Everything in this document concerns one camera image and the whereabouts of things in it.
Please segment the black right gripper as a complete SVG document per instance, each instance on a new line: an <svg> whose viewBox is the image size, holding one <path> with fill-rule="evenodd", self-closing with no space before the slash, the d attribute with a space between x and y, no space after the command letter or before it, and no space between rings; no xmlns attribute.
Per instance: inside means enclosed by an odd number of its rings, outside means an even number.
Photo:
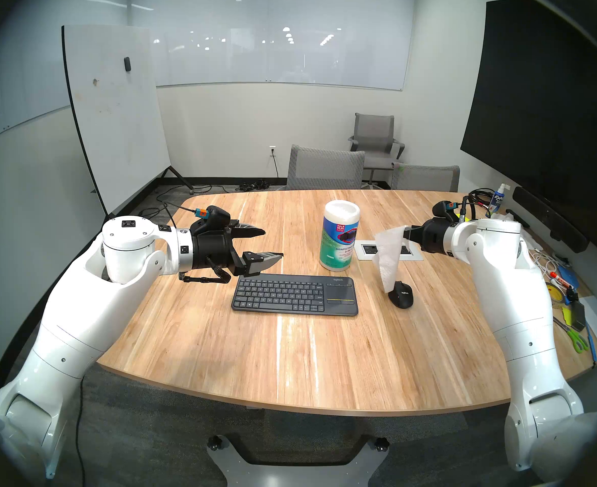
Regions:
<svg viewBox="0 0 597 487"><path fill-rule="evenodd" d="M419 244L422 252L452 255L453 232L453 222L447 218L435 217L421 226L405 226L403 238Z"/></svg>

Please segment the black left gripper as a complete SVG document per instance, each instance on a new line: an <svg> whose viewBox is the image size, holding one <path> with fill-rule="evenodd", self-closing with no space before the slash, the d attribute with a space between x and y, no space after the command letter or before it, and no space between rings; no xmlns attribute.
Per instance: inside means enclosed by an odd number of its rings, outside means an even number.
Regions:
<svg viewBox="0 0 597 487"><path fill-rule="evenodd" d="M264 229L246 223L232 222L231 226L215 230L191 226L192 266L191 269L224 269L234 276L253 277L273 267L284 254L275 252L253 253L245 251L239 256L232 239L246 239L263 236Z"/></svg>

